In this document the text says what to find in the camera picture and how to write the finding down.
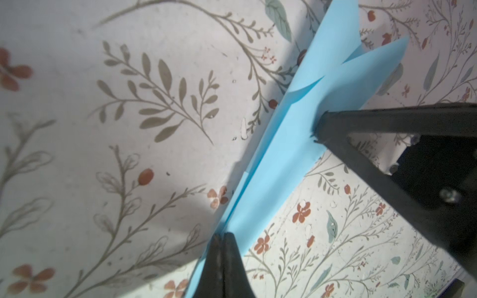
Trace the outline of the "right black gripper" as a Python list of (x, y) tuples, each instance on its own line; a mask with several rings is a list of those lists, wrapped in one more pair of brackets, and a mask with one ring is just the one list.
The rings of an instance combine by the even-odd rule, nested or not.
[[(417, 138), (384, 174), (347, 140), (355, 133)], [(477, 274), (477, 107), (455, 103), (325, 113), (325, 145), (432, 244)]]

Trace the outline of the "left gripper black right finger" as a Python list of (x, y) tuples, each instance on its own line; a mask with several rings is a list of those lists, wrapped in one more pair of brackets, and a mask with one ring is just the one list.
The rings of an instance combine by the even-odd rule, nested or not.
[(256, 298), (248, 281), (236, 238), (225, 233), (222, 241), (224, 298)]

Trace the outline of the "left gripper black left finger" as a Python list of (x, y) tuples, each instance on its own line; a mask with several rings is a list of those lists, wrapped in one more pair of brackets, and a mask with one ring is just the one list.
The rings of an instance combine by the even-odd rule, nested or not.
[(194, 298), (223, 297), (222, 237), (214, 234)]

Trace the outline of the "light blue square paper sheet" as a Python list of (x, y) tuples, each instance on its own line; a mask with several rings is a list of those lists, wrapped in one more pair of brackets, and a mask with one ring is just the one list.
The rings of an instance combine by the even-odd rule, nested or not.
[[(362, 108), (404, 57), (406, 39), (367, 52), (359, 29), (357, 1), (331, 2), (214, 231), (222, 241), (233, 233), (242, 258), (254, 245), (265, 247), (268, 223), (325, 153), (314, 136), (321, 116)], [(211, 239), (188, 298), (199, 284)]]

